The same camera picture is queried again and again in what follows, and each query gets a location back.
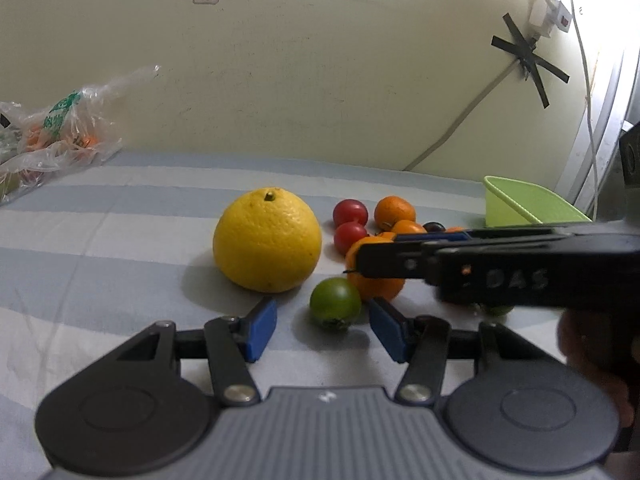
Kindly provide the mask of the large yellow citrus fruit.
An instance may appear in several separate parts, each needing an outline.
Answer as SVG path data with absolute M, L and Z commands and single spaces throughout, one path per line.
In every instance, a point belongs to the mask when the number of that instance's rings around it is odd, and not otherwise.
M 311 208 L 284 188 L 258 188 L 230 204 L 216 224 L 216 267 L 233 284 L 263 294 L 300 286 L 320 259 L 322 232 Z

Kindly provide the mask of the plastic bag with fruits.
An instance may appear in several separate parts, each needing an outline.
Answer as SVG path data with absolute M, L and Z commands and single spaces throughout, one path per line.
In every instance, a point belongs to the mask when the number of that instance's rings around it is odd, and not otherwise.
M 41 110 L 1 104 L 1 203 L 47 182 L 102 164 L 122 148 L 107 110 L 137 86 L 157 77 L 151 65 L 107 84 L 88 84 Z

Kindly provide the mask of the small orange kumquat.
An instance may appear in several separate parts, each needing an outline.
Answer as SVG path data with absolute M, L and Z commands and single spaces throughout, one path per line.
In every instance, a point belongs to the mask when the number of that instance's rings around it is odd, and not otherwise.
M 392 232 L 395 234 L 423 234 L 426 233 L 426 229 L 420 223 L 401 219 L 393 225 Z

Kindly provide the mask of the dark purple grape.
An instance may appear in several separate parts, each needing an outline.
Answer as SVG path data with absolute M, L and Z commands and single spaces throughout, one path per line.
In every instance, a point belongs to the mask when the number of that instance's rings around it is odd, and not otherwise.
M 440 232 L 445 232 L 447 228 L 446 226 L 443 226 L 439 222 L 432 221 L 432 222 L 424 223 L 423 229 L 427 233 L 440 233 Z

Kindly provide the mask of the orange tangerine at back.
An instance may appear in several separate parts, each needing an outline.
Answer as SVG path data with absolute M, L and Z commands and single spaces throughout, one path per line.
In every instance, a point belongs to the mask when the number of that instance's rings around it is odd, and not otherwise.
M 390 231 L 400 220 L 416 220 L 416 210 L 399 196 L 386 196 L 374 208 L 374 222 L 381 231 Z

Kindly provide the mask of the large orange tangerine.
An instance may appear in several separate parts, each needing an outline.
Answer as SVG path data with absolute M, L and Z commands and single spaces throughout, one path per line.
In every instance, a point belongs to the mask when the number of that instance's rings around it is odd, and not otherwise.
M 385 236 L 368 236 L 357 240 L 352 244 L 345 256 L 346 278 L 354 285 L 359 292 L 362 301 L 369 301 L 376 297 L 382 297 L 387 301 L 392 301 L 397 297 L 405 286 L 402 278 L 364 278 L 355 271 L 355 257 L 359 248 L 365 244 L 391 243 L 393 240 Z

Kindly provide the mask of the red cherry tomato lower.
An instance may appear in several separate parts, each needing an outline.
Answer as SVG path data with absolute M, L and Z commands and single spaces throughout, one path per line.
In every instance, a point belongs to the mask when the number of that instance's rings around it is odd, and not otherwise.
M 367 229 L 357 221 L 345 222 L 335 230 L 333 241 L 336 250 L 346 256 L 352 245 L 369 236 Z

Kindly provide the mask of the red cherry tomato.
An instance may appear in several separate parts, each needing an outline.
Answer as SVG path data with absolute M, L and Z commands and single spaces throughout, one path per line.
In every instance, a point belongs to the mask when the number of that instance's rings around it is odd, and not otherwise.
M 369 236 L 367 229 L 357 221 L 345 222 L 335 230 L 333 241 L 336 250 L 346 256 L 352 245 Z
M 333 209 L 333 222 L 337 228 L 348 222 L 365 226 L 369 220 L 367 207 L 360 200 L 341 200 Z

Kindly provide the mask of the red cherry tomato upper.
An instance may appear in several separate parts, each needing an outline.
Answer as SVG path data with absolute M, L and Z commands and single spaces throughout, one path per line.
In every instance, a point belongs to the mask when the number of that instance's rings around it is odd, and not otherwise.
M 341 200 L 333 209 L 333 222 L 337 228 L 348 222 L 365 226 L 369 220 L 367 207 L 360 200 Z

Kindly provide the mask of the green round fruit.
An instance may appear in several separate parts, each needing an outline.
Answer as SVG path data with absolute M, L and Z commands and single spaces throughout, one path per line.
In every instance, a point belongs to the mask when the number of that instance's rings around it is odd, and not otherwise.
M 309 299 L 311 319 L 329 332 L 344 332 L 361 312 L 358 289 L 346 278 L 327 278 L 312 291 Z

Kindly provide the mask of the light green plastic basket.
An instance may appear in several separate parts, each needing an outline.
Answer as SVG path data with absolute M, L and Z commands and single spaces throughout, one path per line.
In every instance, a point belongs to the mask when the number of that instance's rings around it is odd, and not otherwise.
M 535 183 L 486 176 L 485 224 L 488 228 L 590 222 L 579 209 Z

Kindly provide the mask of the black tape cross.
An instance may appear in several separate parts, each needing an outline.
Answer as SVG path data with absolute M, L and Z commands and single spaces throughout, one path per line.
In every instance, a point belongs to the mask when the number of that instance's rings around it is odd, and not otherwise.
M 559 67 L 556 67 L 552 63 L 548 62 L 544 58 L 541 58 L 536 52 L 537 39 L 534 37 L 526 39 L 522 34 L 518 26 L 514 23 L 509 13 L 505 13 L 502 16 L 506 28 L 510 32 L 512 40 L 505 40 L 498 36 L 491 38 L 491 45 L 503 52 L 513 55 L 518 60 L 521 68 L 524 70 L 525 77 L 529 77 L 536 87 L 541 105 L 543 108 L 548 108 L 550 102 L 546 88 L 544 88 L 544 82 L 539 73 L 539 69 L 543 68 L 548 73 L 552 74 L 560 81 L 567 84 L 570 81 L 570 75 L 563 72 Z

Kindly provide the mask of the white power strip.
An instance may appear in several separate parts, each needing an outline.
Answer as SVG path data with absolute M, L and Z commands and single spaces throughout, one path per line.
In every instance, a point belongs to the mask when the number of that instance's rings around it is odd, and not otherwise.
M 574 21 L 570 0 L 535 0 L 529 14 L 534 32 L 550 38 L 555 30 L 569 32 Z

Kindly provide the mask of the window frame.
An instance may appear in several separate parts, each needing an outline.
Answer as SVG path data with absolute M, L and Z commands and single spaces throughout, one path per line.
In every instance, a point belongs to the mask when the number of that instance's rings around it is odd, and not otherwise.
M 622 218 L 625 211 L 620 137 L 639 122 L 639 50 L 631 48 L 594 66 L 591 110 L 554 192 L 587 216 Z

